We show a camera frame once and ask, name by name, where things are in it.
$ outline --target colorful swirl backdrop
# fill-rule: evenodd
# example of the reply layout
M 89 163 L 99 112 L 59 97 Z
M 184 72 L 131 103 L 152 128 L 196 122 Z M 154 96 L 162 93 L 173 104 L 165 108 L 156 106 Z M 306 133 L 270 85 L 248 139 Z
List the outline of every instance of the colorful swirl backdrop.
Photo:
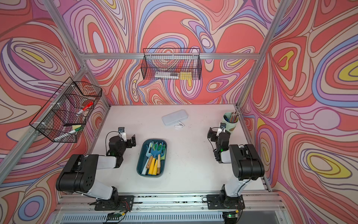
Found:
M 0 162 L 62 82 L 79 70 L 44 10 L 41 0 L 0 1 Z M 56 178 L 72 154 L 87 152 L 104 114 L 100 101 L 76 144 L 38 136 L 0 185 L 1 224 L 45 223 L 60 197 Z
M 199 47 L 204 53 L 258 52 L 277 1 L 56 1 L 82 52 Z M 88 60 L 118 104 L 232 104 L 253 60 L 204 60 L 201 80 L 143 80 L 141 60 Z
M 358 1 L 294 0 L 241 105 L 295 223 L 358 223 Z

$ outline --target red marker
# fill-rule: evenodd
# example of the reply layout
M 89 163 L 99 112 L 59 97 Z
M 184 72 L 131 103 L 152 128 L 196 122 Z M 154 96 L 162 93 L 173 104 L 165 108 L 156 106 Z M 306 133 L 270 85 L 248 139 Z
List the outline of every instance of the red marker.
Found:
M 80 110 L 79 112 L 77 112 L 77 115 L 80 115 L 81 113 L 83 113 L 85 110 L 87 110 L 89 107 L 91 107 L 93 105 L 93 102 L 90 102 L 89 104 L 87 104 L 87 106 L 85 106 L 82 110 Z

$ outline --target yellow sponge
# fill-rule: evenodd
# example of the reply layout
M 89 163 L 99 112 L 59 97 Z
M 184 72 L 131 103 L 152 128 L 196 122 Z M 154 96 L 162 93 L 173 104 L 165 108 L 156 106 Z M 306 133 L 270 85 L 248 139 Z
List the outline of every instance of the yellow sponge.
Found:
M 76 130 L 77 128 L 80 128 L 81 126 L 82 126 L 82 125 L 80 125 L 80 124 L 79 124 L 79 125 L 72 125 L 72 129 L 73 129 L 73 130 Z
M 179 79 L 180 80 L 187 80 L 192 79 L 192 73 L 191 72 L 180 72 L 179 73 Z

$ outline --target yellow handle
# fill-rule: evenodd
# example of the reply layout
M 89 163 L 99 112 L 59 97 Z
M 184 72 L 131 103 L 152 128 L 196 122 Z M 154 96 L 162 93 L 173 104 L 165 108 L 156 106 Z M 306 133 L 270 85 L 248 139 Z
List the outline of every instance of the yellow handle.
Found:
M 153 169 L 152 175 L 156 175 L 157 169 L 158 169 L 158 160 L 155 160 L 155 164 L 154 164 L 154 169 Z
M 150 163 L 150 168 L 149 168 L 149 172 L 148 175 L 152 175 L 153 174 L 153 169 L 154 169 L 154 163 L 155 163 L 155 158 L 152 159 L 152 162 Z
M 152 159 L 153 159 L 153 156 L 150 156 L 150 157 L 149 157 L 149 160 L 148 160 L 148 163 L 147 163 L 147 166 L 146 166 L 147 169 L 150 168 L 150 164 L 151 164 L 151 162 L 152 162 Z

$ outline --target teal plastic tray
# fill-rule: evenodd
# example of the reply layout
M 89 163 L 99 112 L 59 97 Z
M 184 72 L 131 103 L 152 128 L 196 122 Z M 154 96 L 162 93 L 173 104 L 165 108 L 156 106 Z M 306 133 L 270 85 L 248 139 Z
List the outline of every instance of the teal plastic tray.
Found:
M 143 177 L 160 177 L 164 173 L 165 161 L 168 156 L 167 152 L 165 153 L 165 159 L 160 161 L 160 174 L 159 175 L 142 175 L 142 170 L 143 170 L 144 166 L 147 165 L 146 162 L 148 159 L 148 157 L 145 154 L 147 153 L 149 143 L 151 143 L 152 141 L 154 143 L 158 142 L 158 144 L 163 142 L 165 144 L 165 151 L 168 150 L 168 145 L 167 145 L 166 141 L 164 141 L 162 139 L 148 139 L 143 143 L 142 150 L 140 151 L 138 164 L 137 164 L 137 173 Z

